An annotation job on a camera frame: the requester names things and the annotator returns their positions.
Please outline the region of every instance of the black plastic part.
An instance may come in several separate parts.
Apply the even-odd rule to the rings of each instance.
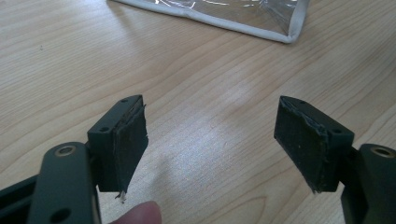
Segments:
[[[0,223],[26,223],[37,176],[0,191]]]
[[[116,103],[88,131],[93,172],[100,191],[126,192],[149,139],[141,95]]]
[[[307,102],[282,96],[275,138],[313,191],[341,196],[348,224],[396,223],[396,151],[379,145],[352,147],[353,132]]]
[[[281,96],[275,139],[316,192],[336,191],[336,167],[353,148],[354,133],[299,99]]]
[[[359,209],[355,208],[350,213],[346,209],[348,199],[342,198],[346,220],[357,219],[356,222],[348,222],[354,224],[396,223],[396,151],[379,145],[364,144],[359,152],[355,159],[355,169],[360,178],[364,198],[349,196],[350,201],[362,203],[358,206]]]
[[[28,223],[100,223],[90,160],[82,143],[65,143],[44,156]]]

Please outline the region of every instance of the finger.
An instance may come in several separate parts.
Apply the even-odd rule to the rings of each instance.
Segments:
[[[161,224],[160,206],[155,202],[141,203],[112,224]]]

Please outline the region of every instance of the wood grain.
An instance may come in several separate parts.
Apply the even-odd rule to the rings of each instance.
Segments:
[[[343,187],[314,195],[273,138],[282,94],[355,147],[396,148],[392,0],[314,1],[293,45],[109,1],[6,0],[0,15],[0,189],[138,93],[149,146],[125,204],[100,194],[105,223],[149,200],[164,223],[343,223]]]

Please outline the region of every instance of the screw hole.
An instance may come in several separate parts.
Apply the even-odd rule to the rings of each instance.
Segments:
[[[65,146],[56,149],[55,156],[57,157],[64,157],[72,154],[76,150],[75,146]]]
[[[52,214],[52,216],[50,216],[50,222],[51,223],[63,222],[70,216],[71,213],[72,212],[68,208],[61,209],[55,212],[54,214]]]
[[[99,132],[101,132],[101,133],[104,133],[104,132],[107,132],[108,131],[108,128],[107,127],[103,127],[103,128],[101,128],[100,130],[99,130]]]
[[[395,158],[396,155],[394,152],[389,151],[386,148],[383,147],[372,147],[371,150],[378,156],[382,156],[385,158]]]

